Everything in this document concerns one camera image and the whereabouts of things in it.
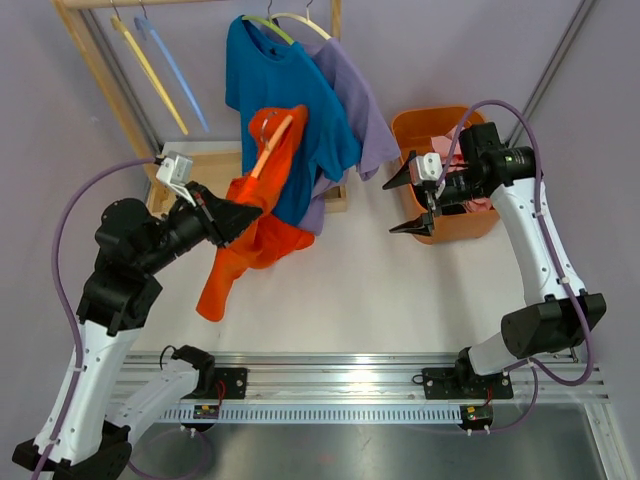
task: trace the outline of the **orange shirt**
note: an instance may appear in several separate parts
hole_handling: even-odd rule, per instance
[[[293,117],[293,122],[271,152],[260,176],[253,178],[247,174],[234,179],[229,186],[227,199],[260,207],[263,214],[240,238],[216,253],[213,269],[196,307],[200,315],[212,322],[222,320],[231,286],[248,268],[267,268],[285,255],[313,244],[313,234],[288,225],[271,214],[302,140],[307,108],[302,105],[293,109],[263,108],[249,123],[249,132],[258,144],[260,156],[265,148],[263,137],[268,142],[287,115]],[[263,134],[265,120],[268,123]]]

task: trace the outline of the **pink cloth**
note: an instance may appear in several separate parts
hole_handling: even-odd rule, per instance
[[[453,134],[455,133],[455,128],[453,128],[449,133],[441,137],[431,137],[431,147],[433,151],[440,155],[442,159],[442,163],[445,162],[447,156],[449,155],[449,149],[451,148],[451,140],[453,139]],[[456,149],[453,152],[453,160],[451,161],[451,166],[449,170],[455,172],[456,170],[462,169],[460,165],[464,163],[462,158],[462,152],[460,151],[460,144],[456,145]],[[464,209],[467,212],[484,212],[487,210],[491,210],[491,200],[488,198],[478,198],[476,200],[470,200],[468,202],[464,202]]]

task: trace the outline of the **blue shirt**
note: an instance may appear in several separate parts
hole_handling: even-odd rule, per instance
[[[344,108],[299,43],[279,45],[251,22],[238,17],[227,36],[226,103],[240,111],[242,172],[257,161],[249,122],[264,107],[305,105],[309,120],[274,215],[297,226],[321,173],[335,182],[360,161],[361,145],[349,127]]]

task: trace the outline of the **robotic arm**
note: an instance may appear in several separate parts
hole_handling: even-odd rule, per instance
[[[584,341],[578,314],[565,290],[571,288],[593,329],[606,311],[601,294],[589,294],[564,251],[548,209],[544,181],[540,185],[550,251],[534,208],[536,161],[529,147],[508,148],[502,144],[493,123],[463,130],[460,148],[466,168],[446,175],[439,187],[442,164],[437,154],[418,156],[412,152],[385,189],[412,184],[426,213],[391,229],[393,233],[430,236],[434,218],[442,207],[488,197],[500,214],[520,267],[526,307],[505,315],[500,333],[464,349],[455,367],[461,389],[478,377],[500,373],[519,360],[576,347]],[[557,255],[565,277],[557,278],[552,255]]]
[[[178,194],[164,218],[153,217],[132,198],[104,211],[95,235],[100,250],[77,310],[84,367],[75,395],[65,406],[75,373],[74,352],[47,423],[35,439],[16,447],[15,463],[36,468],[51,444],[54,421],[63,413],[65,421],[44,471],[54,472],[54,480],[115,480],[133,446],[169,406],[188,394],[197,398],[215,392],[215,359],[185,346],[118,411],[107,412],[116,376],[162,290],[154,275],[203,240],[228,246],[262,213],[258,207],[217,198],[196,182],[186,183],[191,163],[170,153],[160,164],[158,178]]]

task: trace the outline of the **hanger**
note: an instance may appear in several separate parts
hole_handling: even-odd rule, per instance
[[[144,73],[147,74],[147,77],[149,78],[149,81],[153,85],[153,88],[155,88],[156,92],[160,96],[160,99],[165,104],[169,112],[171,112],[171,115],[173,116],[174,120],[180,127],[180,130],[184,135],[188,135],[189,130],[187,130],[187,126],[182,120],[182,117],[180,117],[178,110],[176,110],[175,105],[171,101],[171,98],[169,97],[169,94],[165,90],[164,86],[162,85],[162,82],[160,82],[160,79],[156,75],[156,72],[154,72],[153,68],[151,68],[151,64],[149,63],[149,60],[147,60],[147,57],[145,57],[144,53],[142,53],[142,50],[136,43],[135,39],[133,38],[133,35],[131,35],[131,32],[129,31],[129,29],[127,29],[126,25],[122,23],[122,20],[120,19],[120,14],[118,13],[118,9],[113,3],[113,0],[111,0],[111,6],[116,12],[116,14],[111,17],[111,25],[113,25],[113,28],[115,30],[117,30],[122,34],[122,36],[124,37],[125,43],[129,46],[129,48],[135,55],[136,60],[138,60],[138,63],[140,64],[140,67],[142,67],[142,70],[144,70]]]
[[[271,112],[271,114],[268,115],[267,118],[265,118],[262,122],[262,133],[260,134],[260,137],[262,138],[262,143],[266,145],[264,147],[264,150],[260,154],[260,157],[258,157],[256,165],[253,167],[253,170],[251,170],[251,176],[253,178],[258,178],[260,176],[260,173],[262,173],[262,169],[267,164],[267,160],[269,160],[271,153],[278,146],[278,143],[282,139],[282,136],[293,122],[293,116],[287,115],[286,117],[284,117],[282,122],[280,122],[280,125],[278,125],[278,128],[276,128],[276,131],[273,132],[273,135],[269,139],[269,142],[265,142],[264,131],[269,124],[269,118],[273,115],[275,115],[275,112]]]
[[[160,38],[160,35],[158,35],[158,32],[156,31],[154,26],[151,24],[151,21],[147,16],[147,9],[144,7],[144,3],[142,2],[142,0],[140,0],[140,6],[142,7],[142,11],[144,12],[144,18],[136,15],[136,17],[133,19],[136,29],[140,32],[140,35],[142,35],[143,40],[147,39],[147,36],[145,34],[145,29],[149,31],[149,34],[158,45],[158,48],[160,48],[162,55],[164,56],[165,60],[171,67],[173,74],[178,79],[178,82],[180,83],[182,90],[184,91],[185,95],[187,96],[187,99],[189,100],[189,103],[191,104],[191,108],[196,113],[198,120],[200,120],[200,124],[202,125],[202,128],[204,129],[205,132],[209,133],[210,131],[209,124],[207,123],[207,120],[204,118],[204,114],[202,113],[202,110],[200,108],[200,105],[198,104],[198,101],[196,100],[195,95],[191,91],[191,88],[189,87],[189,84],[187,83],[186,78],[184,78],[184,75],[180,70],[180,67],[178,67],[178,64],[174,60],[173,55],[171,55],[171,52],[169,52],[169,49]]]
[[[255,15],[244,15],[242,20],[250,20],[252,22],[259,23],[264,25],[265,27],[273,30],[279,36],[281,36],[288,45],[293,45],[293,38],[287,34],[284,30],[282,30],[279,26],[271,21],[271,5],[273,4],[273,0],[269,0],[269,6],[267,7],[267,18],[258,17]]]
[[[274,19],[274,18],[292,18],[293,20],[297,20],[300,23],[304,23],[307,27],[311,28],[313,31],[315,31],[318,35],[320,35],[325,40],[329,40],[331,38],[331,35],[329,35],[327,32],[325,32],[322,29],[322,27],[320,27],[320,25],[318,25],[317,23],[314,23],[313,21],[311,21],[311,15],[309,13],[309,7],[311,6],[312,3],[313,3],[313,0],[311,0],[309,3],[307,3],[307,18],[304,18],[302,15],[297,15],[295,13],[276,13],[275,15],[272,15],[269,18],[270,19]]]

